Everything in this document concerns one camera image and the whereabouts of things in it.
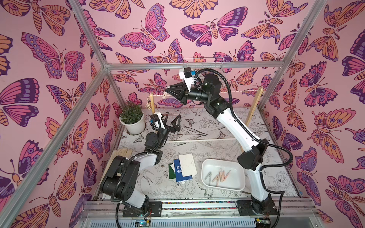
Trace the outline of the blue postcard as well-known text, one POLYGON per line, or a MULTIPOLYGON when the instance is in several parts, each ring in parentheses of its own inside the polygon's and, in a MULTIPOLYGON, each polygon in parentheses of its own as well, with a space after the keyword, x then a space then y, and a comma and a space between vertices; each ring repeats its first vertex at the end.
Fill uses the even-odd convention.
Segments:
POLYGON ((181 168, 179 159, 174 160, 174 168, 175 168, 175 179, 177 182, 188 181, 188 180, 193 179, 193 177, 191 175, 183 176, 183 172, 182 172, 182 168, 181 168))

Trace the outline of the plain white postcard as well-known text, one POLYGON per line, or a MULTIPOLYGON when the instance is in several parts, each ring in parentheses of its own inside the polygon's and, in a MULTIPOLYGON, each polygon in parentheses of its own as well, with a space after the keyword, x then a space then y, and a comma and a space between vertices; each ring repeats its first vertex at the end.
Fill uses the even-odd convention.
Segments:
POLYGON ((195 166, 194 157, 192 154, 185 154, 179 156, 182 174, 183 176, 195 176, 197 174, 197 169, 195 166))

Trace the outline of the grey clothespin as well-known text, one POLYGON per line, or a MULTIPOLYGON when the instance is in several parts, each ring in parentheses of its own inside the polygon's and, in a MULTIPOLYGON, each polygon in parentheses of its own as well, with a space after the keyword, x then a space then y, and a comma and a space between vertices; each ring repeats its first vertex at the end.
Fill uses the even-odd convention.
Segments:
POLYGON ((206 175, 206 177, 204 179, 211 181, 211 179, 212 179, 212 172, 208 172, 208 174, 206 175))

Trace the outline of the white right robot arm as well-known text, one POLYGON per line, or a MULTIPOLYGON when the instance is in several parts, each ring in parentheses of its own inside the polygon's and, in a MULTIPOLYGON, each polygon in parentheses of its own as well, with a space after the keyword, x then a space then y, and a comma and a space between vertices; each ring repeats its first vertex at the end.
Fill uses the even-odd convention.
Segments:
POLYGON ((224 76, 207 74, 200 87, 187 85, 187 82, 192 80, 192 78, 188 78, 178 84, 170 85, 165 91, 182 104, 186 104, 188 100, 202 102, 205 110, 236 138, 243 149, 243 153, 238 156, 237 161, 247 172, 251 184, 252 209, 256 214, 266 213, 272 198, 263 185, 262 157, 269 142, 257 137, 235 114, 231 92, 228 93, 228 100, 220 95, 222 83, 228 83, 224 76))

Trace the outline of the green postcard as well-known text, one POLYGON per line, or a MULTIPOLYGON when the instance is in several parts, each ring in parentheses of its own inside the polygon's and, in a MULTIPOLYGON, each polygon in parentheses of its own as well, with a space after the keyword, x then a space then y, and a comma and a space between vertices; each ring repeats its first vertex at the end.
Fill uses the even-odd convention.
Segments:
POLYGON ((168 172, 169 172, 169 179, 173 180, 176 178, 175 172, 172 170, 172 168, 170 167, 170 164, 168 165, 168 172))

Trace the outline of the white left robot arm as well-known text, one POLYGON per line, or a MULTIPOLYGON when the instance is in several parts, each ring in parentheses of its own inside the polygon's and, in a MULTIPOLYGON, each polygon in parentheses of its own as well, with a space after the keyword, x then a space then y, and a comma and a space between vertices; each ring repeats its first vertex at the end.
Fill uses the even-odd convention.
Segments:
POLYGON ((168 125, 169 113, 156 112, 150 116, 153 132, 145 137, 144 150, 130 158, 116 156, 106 171, 99 192, 110 197, 112 202, 121 203, 129 208, 147 210, 148 196, 136 189, 140 171, 157 165, 163 155, 161 148, 169 134, 181 130, 181 116, 177 115, 168 125))

